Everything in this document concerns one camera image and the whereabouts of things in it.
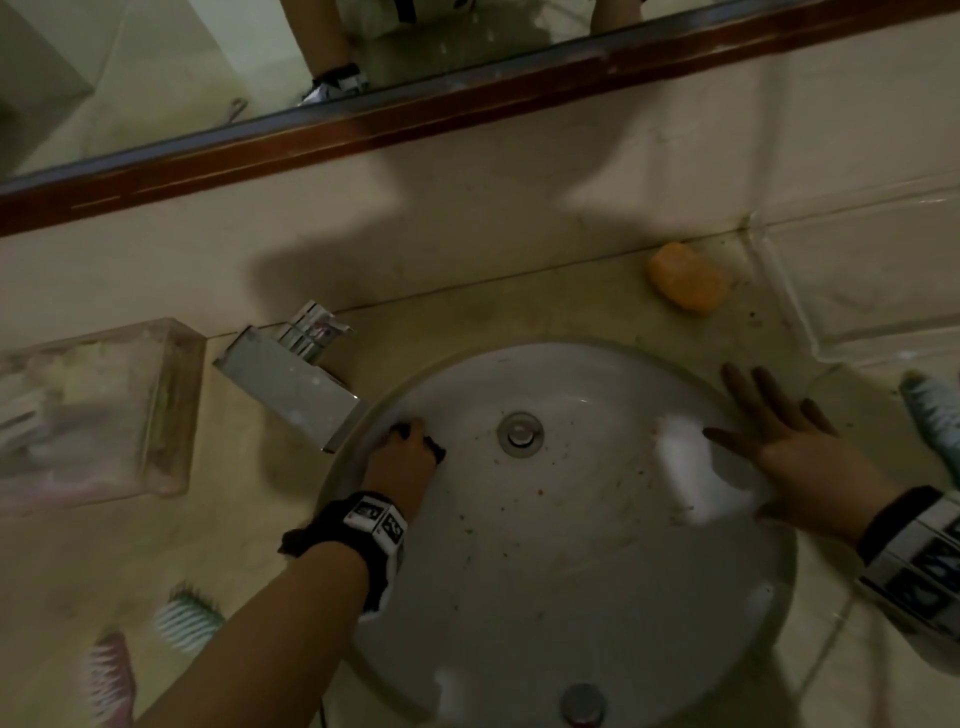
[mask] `beige countertop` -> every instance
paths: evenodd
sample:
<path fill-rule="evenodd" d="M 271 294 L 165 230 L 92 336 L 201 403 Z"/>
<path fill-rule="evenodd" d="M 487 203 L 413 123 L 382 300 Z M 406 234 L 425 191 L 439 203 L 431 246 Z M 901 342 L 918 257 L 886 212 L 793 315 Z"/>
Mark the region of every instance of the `beige countertop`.
<path fill-rule="evenodd" d="M 844 434 L 906 484 L 947 485 L 894 390 L 902 367 L 830 367 L 801 351 L 734 235 L 697 246 L 737 278 L 706 319 L 646 285 L 647 253 L 565 266 L 357 309 L 356 335 L 323 365 L 374 402 L 424 367 L 470 350 L 536 338 L 595 337 L 636 346 L 719 387 L 726 360 L 772 368 L 817 399 Z M 322 292 L 317 292 L 322 299 Z M 212 360 L 231 337 L 211 340 Z M 923 362 L 956 376 L 960 355 Z M 189 581 L 232 614 L 283 568 L 280 534 L 310 513 L 332 456 L 207 367 L 190 491 L 0 522 L 0 723 L 91 725 L 80 660 L 105 627 L 127 635 L 142 712 L 186 666 L 154 631 L 168 592 Z M 682 725 L 823 728 L 952 726 L 960 686 L 917 658 L 852 589 L 856 560 L 801 537 L 793 605 L 769 658 Z M 327 695 L 335 728 L 407 725 L 343 666 Z"/>

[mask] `white sink basin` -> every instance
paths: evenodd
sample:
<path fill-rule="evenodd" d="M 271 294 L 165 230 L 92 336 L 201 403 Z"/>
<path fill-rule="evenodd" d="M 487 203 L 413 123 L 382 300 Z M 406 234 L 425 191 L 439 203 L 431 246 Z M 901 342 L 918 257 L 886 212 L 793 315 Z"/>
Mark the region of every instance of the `white sink basin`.
<path fill-rule="evenodd" d="M 542 424 L 530 457 L 498 440 L 515 412 Z M 372 416 L 333 490 L 356 490 L 370 450 L 412 416 L 447 457 L 389 608 L 356 634 L 406 701 L 468 728 L 563 726 L 564 690 L 591 683 L 605 728 L 637 728 L 717 686 L 779 618 L 793 542 L 753 521 L 766 485 L 701 436 L 736 425 L 692 377 L 606 346 L 483 353 Z"/>

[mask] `plastic container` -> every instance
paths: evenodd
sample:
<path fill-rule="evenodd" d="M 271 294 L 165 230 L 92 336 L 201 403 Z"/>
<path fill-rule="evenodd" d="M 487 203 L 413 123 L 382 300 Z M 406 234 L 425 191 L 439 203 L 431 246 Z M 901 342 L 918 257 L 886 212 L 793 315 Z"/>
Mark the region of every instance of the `plastic container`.
<path fill-rule="evenodd" d="M 184 493 L 205 346 L 161 319 L 0 353 L 0 514 Z"/>
<path fill-rule="evenodd" d="M 749 239 L 817 359 L 960 349 L 960 175 L 763 209 Z"/>

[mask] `mirror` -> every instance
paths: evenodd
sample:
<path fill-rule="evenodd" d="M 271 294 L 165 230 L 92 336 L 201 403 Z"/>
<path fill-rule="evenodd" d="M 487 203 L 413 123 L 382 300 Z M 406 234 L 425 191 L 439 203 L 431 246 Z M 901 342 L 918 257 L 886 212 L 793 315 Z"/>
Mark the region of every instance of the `mirror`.
<path fill-rule="evenodd" d="M 0 0 L 0 179 L 336 107 L 713 4 Z M 765 4 L 777 2 L 753 3 Z"/>

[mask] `soap bar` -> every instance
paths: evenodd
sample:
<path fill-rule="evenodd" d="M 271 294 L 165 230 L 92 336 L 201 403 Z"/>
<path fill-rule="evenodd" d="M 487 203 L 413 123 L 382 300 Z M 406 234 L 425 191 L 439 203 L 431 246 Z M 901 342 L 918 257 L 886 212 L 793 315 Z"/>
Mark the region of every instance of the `soap bar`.
<path fill-rule="evenodd" d="M 716 263 L 683 243 L 667 243 L 647 261 L 647 278 L 684 311 L 708 314 L 730 295 L 730 282 Z"/>

